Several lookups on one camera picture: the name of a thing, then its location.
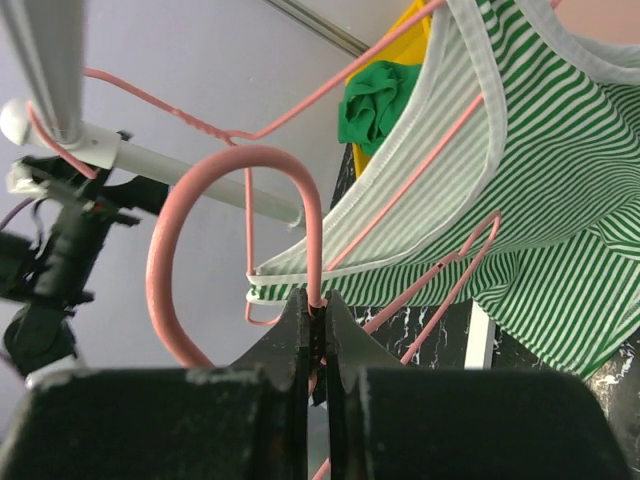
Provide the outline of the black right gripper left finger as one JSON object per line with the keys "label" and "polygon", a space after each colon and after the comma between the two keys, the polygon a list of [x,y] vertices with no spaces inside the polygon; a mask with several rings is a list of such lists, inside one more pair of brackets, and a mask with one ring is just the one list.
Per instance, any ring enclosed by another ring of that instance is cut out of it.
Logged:
{"label": "black right gripper left finger", "polygon": [[37,383],[1,446],[5,479],[303,479],[305,291],[226,368],[75,369]]}

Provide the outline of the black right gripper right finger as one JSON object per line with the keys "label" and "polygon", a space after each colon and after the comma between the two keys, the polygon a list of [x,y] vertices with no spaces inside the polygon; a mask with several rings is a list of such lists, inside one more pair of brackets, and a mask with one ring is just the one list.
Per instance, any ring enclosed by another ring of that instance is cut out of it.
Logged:
{"label": "black right gripper right finger", "polygon": [[589,389],[551,371],[405,366],[331,292],[325,313],[335,479],[626,479]]}

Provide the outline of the green white striped tank top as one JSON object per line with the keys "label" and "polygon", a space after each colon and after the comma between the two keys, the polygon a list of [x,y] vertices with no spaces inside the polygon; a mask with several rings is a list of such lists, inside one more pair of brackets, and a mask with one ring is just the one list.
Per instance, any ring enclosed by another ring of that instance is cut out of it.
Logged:
{"label": "green white striped tank top", "polygon": [[435,8],[410,99],[323,222],[324,291],[473,299],[590,377],[639,326],[639,49],[546,1]]}

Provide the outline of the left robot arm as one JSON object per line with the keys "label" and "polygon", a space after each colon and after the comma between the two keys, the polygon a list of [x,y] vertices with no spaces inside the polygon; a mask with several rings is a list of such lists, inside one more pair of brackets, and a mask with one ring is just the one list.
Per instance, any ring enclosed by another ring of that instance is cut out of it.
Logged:
{"label": "left robot arm", "polygon": [[22,305],[4,332],[1,358],[28,383],[80,365],[68,320],[94,299],[85,285],[111,227],[138,225],[133,209],[159,214],[169,193],[168,185],[146,177],[107,185],[108,176],[51,193],[61,210],[35,241],[1,232],[1,297]]}

